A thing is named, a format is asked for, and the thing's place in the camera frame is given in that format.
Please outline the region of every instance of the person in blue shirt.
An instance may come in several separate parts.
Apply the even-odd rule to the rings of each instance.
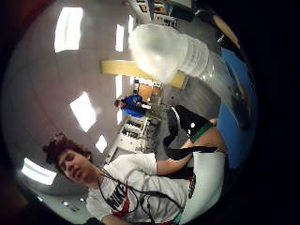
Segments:
[[[146,116],[150,119],[165,121],[160,115],[165,112],[165,109],[158,105],[151,105],[151,108],[148,109],[147,103],[143,101],[143,98],[140,95],[131,95],[120,100],[117,99],[114,102],[114,106],[120,108],[124,113],[137,118]]]

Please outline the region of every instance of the gray floor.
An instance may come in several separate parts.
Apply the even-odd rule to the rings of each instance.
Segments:
[[[220,47],[217,43],[216,29],[208,23],[201,22],[195,17],[192,22],[179,20],[177,30],[180,33],[198,38],[207,44],[210,51],[220,53]],[[161,90],[162,102],[166,104],[180,104],[189,110],[211,119],[217,117],[220,105],[219,97],[214,94],[205,84],[196,78],[189,77],[184,89],[178,89],[169,85],[164,85]],[[168,125],[161,122],[157,125],[157,135],[153,135],[153,146],[148,150],[155,150],[157,159],[168,158],[163,150],[162,140],[169,135]],[[172,142],[171,147],[180,147],[186,140],[188,135],[183,131],[179,131],[178,137]]]

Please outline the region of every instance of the ceiling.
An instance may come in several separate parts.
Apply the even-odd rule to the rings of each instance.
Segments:
[[[55,28],[62,8],[82,8],[81,41],[78,50],[55,52]],[[23,159],[53,171],[41,151],[53,134],[63,131],[70,139],[91,149],[95,162],[103,158],[95,147],[103,135],[109,149],[119,129],[116,123],[115,75],[101,74],[102,59],[130,60],[128,43],[115,50],[115,29],[128,27],[134,10],[121,1],[56,1],[30,25],[16,46],[3,80],[3,133],[17,170]],[[129,77],[123,77],[123,96],[132,93]],[[84,132],[69,103],[86,92],[97,114],[96,123]],[[65,195],[82,193],[58,175],[51,186],[26,180],[43,193]]]

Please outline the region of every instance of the fluorescent light panel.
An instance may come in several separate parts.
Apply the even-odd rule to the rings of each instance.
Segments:
[[[103,135],[101,135],[99,137],[99,140],[96,143],[96,148],[97,148],[97,150],[100,151],[100,153],[103,153],[103,151],[105,150],[106,146],[107,146],[106,140],[103,137]]]
[[[133,31],[133,17],[129,15],[129,20],[128,20],[128,32],[131,34]]]
[[[119,52],[123,51],[124,26],[117,24],[115,36],[115,49]]]
[[[64,50],[78,50],[81,39],[81,7],[64,7],[59,15],[55,30],[54,49],[56,53]]]
[[[96,113],[87,94],[83,92],[83,94],[76,100],[72,101],[69,106],[75,114],[82,129],[87,132],[96,122]]]
[[[133,81],[134,81],[134,77],[130,76],[130,85],[133,84]]]
[[[27,157],[24,159],[24,164],[22,166],[22,173],[29,178],[38,181],[44,185],[51,185],[53,179],[56,176],[56,172],[49,171],[45,168],[38,166],[33,161],[29,160]]]
[[[122,95],[122,75],[115,76],[115,97],[118,98]]]
[[[119,109],[119,111],[118,111],[118,113],[116,115],[116,124],[117,125],[119,125],[122,122],[122,116],[123,116],[122,110]]]

